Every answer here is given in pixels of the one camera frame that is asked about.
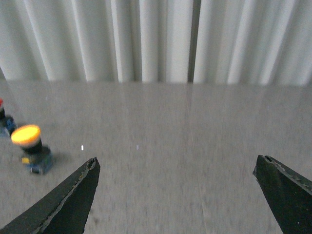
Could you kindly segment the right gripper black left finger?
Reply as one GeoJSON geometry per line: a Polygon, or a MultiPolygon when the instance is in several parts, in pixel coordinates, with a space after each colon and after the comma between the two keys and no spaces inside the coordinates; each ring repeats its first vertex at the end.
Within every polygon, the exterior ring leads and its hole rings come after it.
{"type": "Polygon", "coordinates": [[[91,158],[28,210],[2,234],[82,234],[98,186],[100,164],[91,158]]]}

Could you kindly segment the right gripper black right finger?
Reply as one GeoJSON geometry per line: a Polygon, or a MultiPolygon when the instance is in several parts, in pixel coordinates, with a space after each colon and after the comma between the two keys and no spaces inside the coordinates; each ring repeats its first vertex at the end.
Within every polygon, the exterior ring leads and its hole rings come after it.
{"type": "Polygon", "coordinates": [[[284,234],[312,232],[312,182],[271,156],[259,155],[253,175],[284,234]]]}

